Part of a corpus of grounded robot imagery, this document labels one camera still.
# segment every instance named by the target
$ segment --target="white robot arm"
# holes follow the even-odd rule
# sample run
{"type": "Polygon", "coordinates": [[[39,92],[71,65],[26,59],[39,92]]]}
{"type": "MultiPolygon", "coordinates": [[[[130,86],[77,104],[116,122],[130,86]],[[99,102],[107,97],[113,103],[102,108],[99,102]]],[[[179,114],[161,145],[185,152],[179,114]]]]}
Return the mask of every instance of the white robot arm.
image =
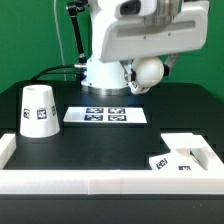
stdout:
{"type": "Polygon", "coordinates": [[[170,72],[181,52],[206,41],[208,0],[75,2],[90,5],[93,55],[82,84],[97,93],[119,94],[127,86],[145,93],[170,72]],[[161,55],[170,55],[165,65],[161,55]]]}

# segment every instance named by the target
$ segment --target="black table surface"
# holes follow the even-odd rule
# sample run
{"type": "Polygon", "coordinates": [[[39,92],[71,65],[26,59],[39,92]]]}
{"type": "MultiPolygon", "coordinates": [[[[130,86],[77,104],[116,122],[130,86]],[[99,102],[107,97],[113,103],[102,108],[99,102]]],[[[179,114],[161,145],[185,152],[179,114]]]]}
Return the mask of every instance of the black table surface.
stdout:
{"type": "MultiPolygon", "coordinates": [[[[194,84],[162,83],[144,95],[99,96],[81,91],[75,82],[18,82],[0,94],[0,137],[16,133],[17,143],[4,169],[150,170],[148,158],[169,151],[161,133],[176,132],[202,135],[224,160],[223,114],[224,103],[194,84]],[[57,135],[43,139],[20,135],[22,90],[31,84],[52,86],[60,125],[57,135]],[[64,123],[69,106],[141,107],[147,124],[64,123]]],[[[223,199],[221,195],[0,195],[0,217],[4,223],[223,223],[223,199]]]]}

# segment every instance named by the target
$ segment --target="green wall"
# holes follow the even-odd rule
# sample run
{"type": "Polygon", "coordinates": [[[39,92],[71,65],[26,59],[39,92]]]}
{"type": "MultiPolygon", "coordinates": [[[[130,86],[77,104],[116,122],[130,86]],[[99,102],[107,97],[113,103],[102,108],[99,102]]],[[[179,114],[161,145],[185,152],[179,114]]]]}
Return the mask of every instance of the green wall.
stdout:
{"type": "MultiPolygon", "coordinates": [[[[65,63],[70,64],[77,62],[77,49],[65,9],[67,2],[58,0],[58,18],[65,63]]],[[[62,64],[53,6],[53,0],[0,0],[0,92],[45,68],[62,64]]],[[[88,12],[79,20],[85,52],[90,56],[88,12]]],[[[197,83],[224,101],[223,59],[224,1],[211,0],[206,45],[200,51],[182,54],[172,76],[163,82],[197,83]]]]}

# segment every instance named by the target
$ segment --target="black square marker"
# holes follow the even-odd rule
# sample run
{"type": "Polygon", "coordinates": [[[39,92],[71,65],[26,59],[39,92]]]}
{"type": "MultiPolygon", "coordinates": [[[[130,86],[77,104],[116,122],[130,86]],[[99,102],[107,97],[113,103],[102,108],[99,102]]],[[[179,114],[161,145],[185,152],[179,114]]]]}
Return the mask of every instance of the black square marker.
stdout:
{"type": "Polygon", "coordinates": [[[23,110],[23,117],[30,119],[30,110],[29,109],[25,109],[23,110]]]}
{"type": "Polygon", "coordinates": [[[126,111],[124,108],[109,108],[108,113],[109,114],[125,114],[126,111]]]}
{"type": "Polygon", "coordinates": [[[191,170],[191,167],[190,166],[178,166],[178,169],[179,170],[187,170],[187,171],[190,171],[191,170]]]}
{"type": "Polygon", "coordinates": [[[86,113],[88,114],[102,114],[103,113],[103,108],[99,107],[89,107],[86,109],[86,113]]]}
{"type": "Polygon", "coordinates": [[[85,115],[84,121],[102,121],[103,115],[85,115]]]}
{"type": "Polygon", "coordinates": [[[56,107],[53,106],[51,109],[52,109],[52,114],[53,114],[53,116],[54,116],[54,115],[57,113],[57,112],[56,112],[56,107]]]}
{"type": "Polygon", "coordinates": [[[125,115],[108,115],[108,121],[127,121],[127,117],[125,115]]]}
{"type": "Polygon", "coordinates": [[[47,119],[47,110],[46,109],[37,110],[37,119],[38,120],[47,119]]]}
{"type": "Polygon", "coordinates": [[[162,169],[164,166],[166,166],[168,164],[167,160],[164,158],[163,160],[161,160],[160,162],[158,162],[156,164],[157,168],[160,170],[162,169]]]}

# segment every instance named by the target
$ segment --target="white cup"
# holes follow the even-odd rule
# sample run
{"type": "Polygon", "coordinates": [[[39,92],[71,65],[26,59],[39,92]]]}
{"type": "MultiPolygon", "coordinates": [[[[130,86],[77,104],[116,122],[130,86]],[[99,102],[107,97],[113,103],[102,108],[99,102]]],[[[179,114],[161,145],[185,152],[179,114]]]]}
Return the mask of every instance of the white cup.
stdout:
{"type": "Polygon", "coordinates": [[[47,85],[23,88],[20,134],[30,138],[43,138],[59,132],[53,91],[47,85]]]}

